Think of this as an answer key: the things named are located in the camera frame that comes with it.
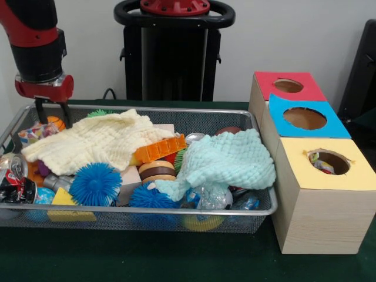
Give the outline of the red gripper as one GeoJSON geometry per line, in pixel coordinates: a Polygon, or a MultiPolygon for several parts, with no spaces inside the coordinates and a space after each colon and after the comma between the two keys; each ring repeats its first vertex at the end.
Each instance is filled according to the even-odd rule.
{"type": "Polygon", "coordinates": [[[47,99],[51,102],[60,103],[65,127],[67,129],[72,127],[73,123],[67,101],[73,95],[73,76],[62,74],[56,80],[32,83],[23,80],[21,76],[17,74],[15,76],[15,88],[22,97],[35,99],[36,111],[40,123],[48,123],[48,118],[43,108],[43,99],[47,99]]]}

